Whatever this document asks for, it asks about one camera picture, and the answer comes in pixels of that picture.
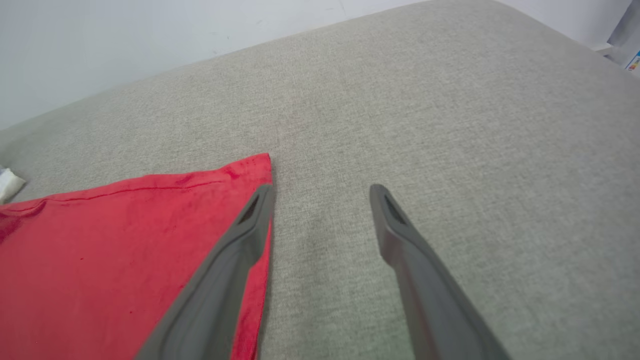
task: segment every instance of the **upholstery fabric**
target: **upholstery fabric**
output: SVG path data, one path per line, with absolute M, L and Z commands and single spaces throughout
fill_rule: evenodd
M 493 1 L 434 0 L 182 67 L 0 132 L 15 200 L 273 162 L 261 359 L 411 359 L 384 184 L 514 359 L 640 352 L 640 81 Z

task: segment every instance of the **red cloth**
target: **red cloth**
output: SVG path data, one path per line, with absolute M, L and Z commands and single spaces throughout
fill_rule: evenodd
M 0 359 L 132 359 L 253 192 L 260 154 L 0 207 Z M 232 359 L 254 359 L 270 240 Z

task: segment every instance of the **white object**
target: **white object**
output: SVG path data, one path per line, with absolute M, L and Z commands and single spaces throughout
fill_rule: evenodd
M 596 53 L 602 55 L 602 56 L 607 56 L 607 55 L 611 55 L 613 53 L 613 45 L 611 45 L 610 43 L 606 42 L 604 44 L 602 44 L 601 46 L 594 46 L 591 48 L 591 50 L 595 51 Z
M 614 63 L 627 69 L 636 62 L 638 50 L 640 50 L 640 1 L 634 0 L 629 6 L 623 22 L 616 28 L 611 36 L 611 44 L 614 46 L 609 57 Z M 631 73 L 639 75 L 638 65 L 631 69 Z
M 631 5 L 631 0 L 498 0 L 544 25 L 599 50 Z
M 22 186 L 26 183 L 25 180 L 17 177 L 11 169 L 0 168 L 0 204 L 4 204 L 7 200 L 11 199 Z

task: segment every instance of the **gray sofa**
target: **gray sofa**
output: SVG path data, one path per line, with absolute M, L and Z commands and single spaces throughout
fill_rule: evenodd
M 640 81 L 492 1 L 435 0 L 0 131 L 14 201 L 271 154 L 261 359 L 411 359 L 386 185 L 514 359 L 640 354 Z

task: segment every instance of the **white wall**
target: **white wall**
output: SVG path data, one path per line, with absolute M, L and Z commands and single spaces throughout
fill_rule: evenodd
M 0 129 L 175 67 L 418 0 L 0 0 Z
M 498 0 L 590 47 L 607 40 L 631 0 Z

